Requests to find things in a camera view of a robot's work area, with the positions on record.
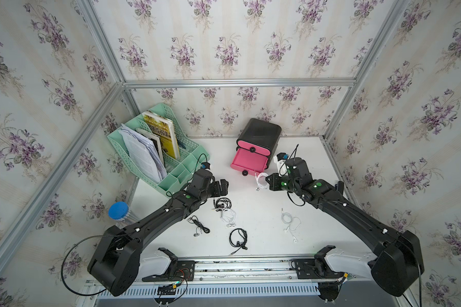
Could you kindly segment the pink top drawer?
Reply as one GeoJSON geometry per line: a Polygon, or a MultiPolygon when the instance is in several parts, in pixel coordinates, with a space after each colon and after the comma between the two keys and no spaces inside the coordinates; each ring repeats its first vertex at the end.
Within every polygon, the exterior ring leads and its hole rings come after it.
{"type": "Polygon", "coordinates": [[[257,153],[257,154],[260,154],[262,156],[269,156],[271,154],[269,149],[267,149],[265,147],[260,147],[258,145],[252,144],[252,143],[249,143],[247,141],[238,140],[237,145],[238,145],[239,148],[246,149],[249,152],[257,153]]]}

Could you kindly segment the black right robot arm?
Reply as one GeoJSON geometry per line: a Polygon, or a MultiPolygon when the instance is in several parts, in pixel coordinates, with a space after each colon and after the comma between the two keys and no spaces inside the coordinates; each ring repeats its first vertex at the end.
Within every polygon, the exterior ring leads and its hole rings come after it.
{"type": "Polygon", "coordinates": [[[401,297],[425,271],[420,240],[409,230],[398,231],[368,215],[323,179],[314,179],[299,158],[285,161],[266,177],[272,191],[295,194],[303,203],[328,214],[370,249],[366,253],[336,252],[333,246],[318,252],[320,267],[369,278],[386,293],[401,297]]]}

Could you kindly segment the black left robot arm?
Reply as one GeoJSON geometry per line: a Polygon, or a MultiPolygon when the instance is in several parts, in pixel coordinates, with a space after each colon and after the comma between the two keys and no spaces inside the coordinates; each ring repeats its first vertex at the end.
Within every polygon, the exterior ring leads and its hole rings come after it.
{"type": "Polygon", "coordinates": [[[207,169],[198,169],[191,180],[171,194],[159,209],[124,228],[112,226],[102,235],[92,235],[75,243],[64,256],[60,266],[63,286],[71,293],[90,297],[102,291],[82,294],[68,286],[64,272],[67,259],[80,244],[90,239],[100,241],[87,266],[93,276],[113,296],[123,294],[136,280],[143,250],[171,226],[185,220],[197,211],[208,199],[227,196],[229,182],[216,180],[207,169]]]}

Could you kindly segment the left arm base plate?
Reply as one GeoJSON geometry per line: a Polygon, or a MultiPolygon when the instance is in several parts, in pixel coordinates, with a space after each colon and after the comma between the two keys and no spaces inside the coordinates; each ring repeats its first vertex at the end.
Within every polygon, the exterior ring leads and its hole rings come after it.
{"type": "Polygon", "coordinates": [[[195,265],[194,260],[180,260],[170,250],[159,248],[141,260],[137,278],[143,282],[193,281],[195,265]]]}

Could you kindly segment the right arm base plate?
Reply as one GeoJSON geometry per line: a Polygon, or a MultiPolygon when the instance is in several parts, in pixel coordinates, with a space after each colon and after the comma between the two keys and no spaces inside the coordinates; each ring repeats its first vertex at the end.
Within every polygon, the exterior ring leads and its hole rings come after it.
{"type": "Polygon", "coordinates": [[[344,272],[337,272],[331,269],[326,262],[328,252],[336,249],[333,245],[328,245],[312,258],[298,258],[291,261],[291,268],[296,272],[299,280],[339,280],[344,278],[344,272]]]}

